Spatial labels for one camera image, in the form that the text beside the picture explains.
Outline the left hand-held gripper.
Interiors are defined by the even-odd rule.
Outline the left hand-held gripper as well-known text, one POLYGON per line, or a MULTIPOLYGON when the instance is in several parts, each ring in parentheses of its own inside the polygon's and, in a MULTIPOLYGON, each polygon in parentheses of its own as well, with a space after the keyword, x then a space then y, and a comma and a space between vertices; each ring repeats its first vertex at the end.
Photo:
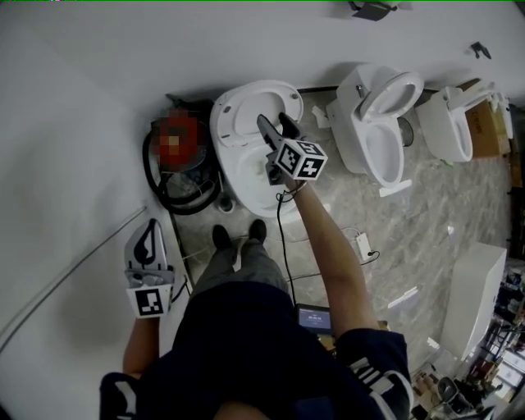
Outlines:
POLYGON ((163 317, 171 307, 175 269, 169 266, 162 227, 151 218, 125 246, 126 293, 137 318, 163 317), (146 270, 155 267, 158 270, 146 270))

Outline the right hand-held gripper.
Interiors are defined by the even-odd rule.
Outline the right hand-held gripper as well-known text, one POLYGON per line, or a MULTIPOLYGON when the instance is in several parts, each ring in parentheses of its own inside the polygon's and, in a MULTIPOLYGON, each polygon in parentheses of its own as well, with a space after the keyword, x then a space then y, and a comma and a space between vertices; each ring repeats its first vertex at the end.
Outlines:
POLYGON ((284 112, 279 113, 282 135, 263 115, 259 114, 257 126, 271 153, 265 166, 270 185, 283 185, 288 176, 292 180, 316 180, 327 163, 328 156, 316 143, 299 141, 302 128, 284 112))

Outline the person's left forearm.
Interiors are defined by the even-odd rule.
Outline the person's left forearm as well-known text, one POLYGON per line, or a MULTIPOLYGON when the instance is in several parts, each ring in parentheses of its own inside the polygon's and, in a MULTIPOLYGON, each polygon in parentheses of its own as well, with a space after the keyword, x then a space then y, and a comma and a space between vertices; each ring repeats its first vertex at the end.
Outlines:
POLYGON ((123 357, 122 371, 140 378, 144 371, 159 357, 160 319, 137 318, 130 333, 123 357))

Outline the white toilet with flush button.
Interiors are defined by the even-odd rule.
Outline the white toilet with flush button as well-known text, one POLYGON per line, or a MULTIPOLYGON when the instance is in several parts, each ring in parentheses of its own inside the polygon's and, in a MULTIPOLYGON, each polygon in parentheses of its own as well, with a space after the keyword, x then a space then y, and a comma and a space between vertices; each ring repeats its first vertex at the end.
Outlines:
POLYGON ((397 117, 403 107, 403 74, 387 66, 357 65, 326 106, 345 167, 380 187, 401 181, 404 152, 397 117))

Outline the white round toilet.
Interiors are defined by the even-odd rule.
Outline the white round toilet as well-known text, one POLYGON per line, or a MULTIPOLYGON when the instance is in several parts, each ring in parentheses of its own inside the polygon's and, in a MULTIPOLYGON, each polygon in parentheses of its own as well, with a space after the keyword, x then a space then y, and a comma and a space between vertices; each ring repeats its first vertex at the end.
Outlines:
POLYGON ((214 139, 214 147, 226 183, 240 204, 257 217, 276 218, 276 195, 284 186, 268 182, 265 165, 271 149, 261 135, 246 145, 231 147, 214 139))

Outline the white oval toilet seat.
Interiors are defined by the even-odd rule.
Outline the white oval toilet seat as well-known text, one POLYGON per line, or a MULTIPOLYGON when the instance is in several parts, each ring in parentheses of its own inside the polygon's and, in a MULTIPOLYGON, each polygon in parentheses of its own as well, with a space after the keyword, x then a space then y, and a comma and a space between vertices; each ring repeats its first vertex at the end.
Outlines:
POLYGON ((372 122, 404 115, 419 99, 423 80, 415 72, 380 67, 371 77, 368 95, 359 108, 362 121, 372 122))

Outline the white slim toilet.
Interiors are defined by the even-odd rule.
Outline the white slim toilet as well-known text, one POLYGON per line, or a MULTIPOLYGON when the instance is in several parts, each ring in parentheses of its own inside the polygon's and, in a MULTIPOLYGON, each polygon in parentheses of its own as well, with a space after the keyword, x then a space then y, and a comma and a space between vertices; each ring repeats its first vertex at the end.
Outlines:
POLYGON ((473 142, 465 108, 460 107, 453 111, 448 108, 449 100, 462 93, 461 88, 445 87, 415 107, 431 154, 452 163, 470 162, 473 158, 473 142))

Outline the person's left black shoe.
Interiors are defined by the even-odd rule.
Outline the person's left black shoe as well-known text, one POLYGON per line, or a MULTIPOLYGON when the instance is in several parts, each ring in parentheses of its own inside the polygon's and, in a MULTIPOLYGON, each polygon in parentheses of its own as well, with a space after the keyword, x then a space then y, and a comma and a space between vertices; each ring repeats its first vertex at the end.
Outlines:
POLYGON ((222 225, 215 225, 212 228, 212 242, 217 250, 228 249, 232 246, 231 238, 222 225))

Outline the dark grey dustpan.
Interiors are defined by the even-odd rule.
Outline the dark grey dustpan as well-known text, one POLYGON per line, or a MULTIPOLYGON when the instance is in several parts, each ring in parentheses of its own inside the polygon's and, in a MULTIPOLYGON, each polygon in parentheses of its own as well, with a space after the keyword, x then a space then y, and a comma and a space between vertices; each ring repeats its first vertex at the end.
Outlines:
POLYGON ((187 113, 196 116, 201 120, 208 120, 211 115, 213 101, 211 99, 183 99, 174 94, 165 94, 165 97, 171 102, 171 108, 181 113, 187 113))

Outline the red vacuum cleaner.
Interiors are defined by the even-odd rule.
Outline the red vacuum cleaner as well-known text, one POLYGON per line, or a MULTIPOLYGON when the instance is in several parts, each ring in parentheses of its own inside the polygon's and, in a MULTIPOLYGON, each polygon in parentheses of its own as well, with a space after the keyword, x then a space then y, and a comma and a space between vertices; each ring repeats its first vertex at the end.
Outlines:
POLYGON ((144 174, 159 203, 177 216, 202 212, 221 193, 221 166, 212 144, 210 118, 201 120, 172 108, 151 123, 142 146, 144 174), (169 180, 182 176, 196 185, 172 196, 169 180))

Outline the person's grey trousers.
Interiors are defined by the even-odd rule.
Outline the person's grey trousers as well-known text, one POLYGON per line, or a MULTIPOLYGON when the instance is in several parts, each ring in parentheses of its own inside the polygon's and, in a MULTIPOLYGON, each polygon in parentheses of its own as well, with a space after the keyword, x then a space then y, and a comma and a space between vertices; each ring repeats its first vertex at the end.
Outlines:
POLYGON ((240 256, 241 268, 236 272, 234 260, 237 257, 237 248, 232 245, 216 251, 198 279, 190 299, 231 282, 261 283, 289 293, 281 269, 270 258, 263 243, 257 239, 246 240, 241 247, 240 256))

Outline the person's dark blue shirt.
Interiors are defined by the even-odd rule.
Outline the person's dark blue shirt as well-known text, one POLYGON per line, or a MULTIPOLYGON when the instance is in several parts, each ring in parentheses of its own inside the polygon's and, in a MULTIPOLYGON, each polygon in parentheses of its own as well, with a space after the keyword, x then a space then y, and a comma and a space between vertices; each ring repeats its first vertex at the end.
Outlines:
POLYGON ((140 378, 109 373, 100 420, 212 420, 228 401, 270 420, 409 420, 401 334, 355 329, 328 352, 300 326, 288 294, 255 282, 190 300, 169 352, 140 378))

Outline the black tissue holder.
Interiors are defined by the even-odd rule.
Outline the black tissue holder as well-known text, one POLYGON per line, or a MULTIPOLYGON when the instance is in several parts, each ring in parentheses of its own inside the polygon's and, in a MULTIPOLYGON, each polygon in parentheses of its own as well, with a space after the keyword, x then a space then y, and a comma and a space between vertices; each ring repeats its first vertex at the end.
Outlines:
POLYGON ((351 10, 354 12, 352 17, 367 20, 380 21, 388 16, 391 12, 398 9, 397 5, 388 2, 352 2, 348 1, 351 10))

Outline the plain cardboard box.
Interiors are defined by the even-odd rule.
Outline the plain cardboard box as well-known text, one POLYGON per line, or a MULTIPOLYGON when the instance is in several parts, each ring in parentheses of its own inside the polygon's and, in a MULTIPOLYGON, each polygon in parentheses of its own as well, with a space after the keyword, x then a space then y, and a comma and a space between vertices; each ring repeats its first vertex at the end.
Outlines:
POLYGON ((472 139, 472 158, 497 158, 510 153, 509 137, 500 109, 485 100, 466 112, 472 139))

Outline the black wall hook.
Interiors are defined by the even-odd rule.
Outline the black wall hook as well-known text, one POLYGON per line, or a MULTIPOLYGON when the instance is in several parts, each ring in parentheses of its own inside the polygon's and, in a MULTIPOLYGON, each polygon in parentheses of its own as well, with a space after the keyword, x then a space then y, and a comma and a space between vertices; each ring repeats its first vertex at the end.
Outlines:
POLYGON ((468 46, 467 50, 465 51, 465 54, 467 56, 475 57, 477 60, 479 59, 491 60, 492 59, 492 56, 488 48, 479 41, 475 43, 471 43, 468 46))

